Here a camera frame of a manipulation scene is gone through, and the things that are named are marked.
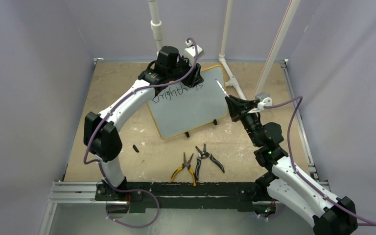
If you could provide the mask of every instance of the yellow handle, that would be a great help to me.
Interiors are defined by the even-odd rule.
[[[191,175],[192,175],[192,179],[194,180],[194,182],[192,182],[192,184],[195,186],[197,186],[197,182],[195,181],[195,175],[194,175],[194,171],[192,170],[192,168],[189,169],[189,171],[191,172]]]
[[[172,174],[171,182],[174,182],[176,174],[178,174],[178,172],[180,172],[182,169],[184,169],[182,166],[180,166],[178,169],[176,169],[176,171]]]

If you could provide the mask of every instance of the whiteboard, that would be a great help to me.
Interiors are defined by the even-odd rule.
[[[166,140],[227,115],[227,103],[216,79],[224,84],[223,68],[201,71],[204,82],[193,88],[176,83],[148,101],[159,135]]]

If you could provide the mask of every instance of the black-handled pliers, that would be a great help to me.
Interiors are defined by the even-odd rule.
[[[221,171],[223,173],[225,173],[223,164],[221,164],[221,162],[219,162],[217,159],[215,159],[215,157],[212,154],[207,152],[207,146],[205,144],[204,144],[203,151],[201,151],[201,149],[198,148],[197,146],[195,148],[197,149],[197,151],[199,153],[199,156],[197,158],[197,166],[195,167],[195,179],[196,179],[196,181],[198,181],[198,177],[199,177],[198,175],[200,173],[201,160],[205,159],[205,158],[209,158],[214,164],[217,165],[218,168],[221,169]]]

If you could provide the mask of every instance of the black and gray handle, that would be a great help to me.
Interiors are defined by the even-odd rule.
[[[212,161],[214,164],[217,165],[218,168],[221,169],[221,171],[222,171],[223,173],[225,173],[225,171],[224,171],[224,167],[223,167],[223,164],[221,164],[217,159],[215,159],[215,157],[214,157],[212,154],[209,156],[209,158],[211,159],[211,161]]]
[[[195,181],[198,182],[198,174],[200,173],[201,158],[197,158],[197,166],[195,167]]]

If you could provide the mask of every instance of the marker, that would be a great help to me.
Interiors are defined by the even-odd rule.
[[[220,88],[221,88],[221,90],[224,92],[224,94],[225,94],[226,96],[228,96],[227,92],[224,90],[224,88],[223,88],[223,86],[221,85],[221,83],[220,83],[217,79],[216,79],[215,81],[218,83],[218,85],[220,86]]]

